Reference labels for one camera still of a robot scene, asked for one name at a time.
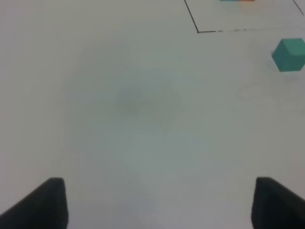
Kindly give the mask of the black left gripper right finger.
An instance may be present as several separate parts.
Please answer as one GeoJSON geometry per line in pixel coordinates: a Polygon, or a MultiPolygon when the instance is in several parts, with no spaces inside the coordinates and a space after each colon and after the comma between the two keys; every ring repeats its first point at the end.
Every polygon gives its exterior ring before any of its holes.
{"type": "Polygon", "coordinates": [[[305,200],[270,177],[258,177],[251,222],[254,229],[303,229],[305,200]]]}

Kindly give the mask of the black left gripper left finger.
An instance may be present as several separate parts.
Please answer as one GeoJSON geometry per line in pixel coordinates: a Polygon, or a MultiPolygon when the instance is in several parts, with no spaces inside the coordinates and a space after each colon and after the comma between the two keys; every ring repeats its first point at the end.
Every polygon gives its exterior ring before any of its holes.
{"type": "Polygon", "coordinates": [[[2,229],[66,229],[69,211],[63,178],[52,177],[0,215],[2,229]]]}

